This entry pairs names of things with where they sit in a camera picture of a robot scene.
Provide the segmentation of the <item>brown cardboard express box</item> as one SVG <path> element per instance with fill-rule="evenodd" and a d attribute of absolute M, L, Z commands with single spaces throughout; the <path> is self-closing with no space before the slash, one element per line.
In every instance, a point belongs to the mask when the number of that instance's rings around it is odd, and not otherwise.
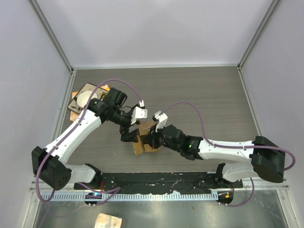
<path fill-rule="evenodd" d="M 156 125 L 154 120 L 149 120 L 139 124 L 139 132 L 136 136 L 138 142 L 133 142 L 133 150 L 136 156 L 141 155 L 144 152 L 157 152 L 159 149 L 151 147 L 149 144 L 144 142 L 144 137 L 148 135 L 151 128 Z"/>

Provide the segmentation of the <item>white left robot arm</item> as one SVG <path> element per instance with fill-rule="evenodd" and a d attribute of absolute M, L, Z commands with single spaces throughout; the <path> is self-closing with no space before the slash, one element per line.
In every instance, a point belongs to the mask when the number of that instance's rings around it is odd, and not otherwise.
<path fill-rule="evenodd" d="M 97 189 L 102 182 L 101 171 L 91 164 L 68 165 L 67 161 L 81 142 L 105 121 L 120 126 L 121 139 L 135 141 L 135 131 L 129 128 L 146 117 L 144 101 L 131 108 L 122 110 L 127 95 L 111 88 L 108 93 L 98 97 L 95 91 L 85 91 L 78 97 L 82 107 L 79 117 L 53 142 L 44 148 L 36 147 L 32 151 L 32 167 L 36 180 L 42 180 L 53 190 L 61 190 L 68 183 L 85 184 Z"/>

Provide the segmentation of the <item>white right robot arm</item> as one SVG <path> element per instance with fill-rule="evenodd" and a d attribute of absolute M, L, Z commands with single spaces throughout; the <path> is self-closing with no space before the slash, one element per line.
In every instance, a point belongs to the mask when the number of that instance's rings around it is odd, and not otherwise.
<path fill-rule="evenodd" d="M 214 181 L 224 188 L 231 182 L 244 178 L 261 179 L 281 183 L 284 180 L 285 152 L 268 139 L 257 136 L 254 141 L 207 141 L 202 137 L 186 135 L 173 125 L 157 129 L 153 127 L 143 137 L 143 142 L 154 149 L 163 146 L 178 152 L 188 160 L 226 160 L 218 165 Z"/>

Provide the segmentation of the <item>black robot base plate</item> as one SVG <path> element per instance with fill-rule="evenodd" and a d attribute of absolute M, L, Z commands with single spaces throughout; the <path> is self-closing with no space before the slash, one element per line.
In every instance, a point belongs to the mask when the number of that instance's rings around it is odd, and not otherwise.
<path fill-rule="evenodd" d="M 242 188 L 242 181 L 230 183 L 208 172 L 129 172 L 98 174 L 86 186 L 92 189 L 113 190 L 120 187 L 121 194 L 204 194 L 212 189 Z"/>

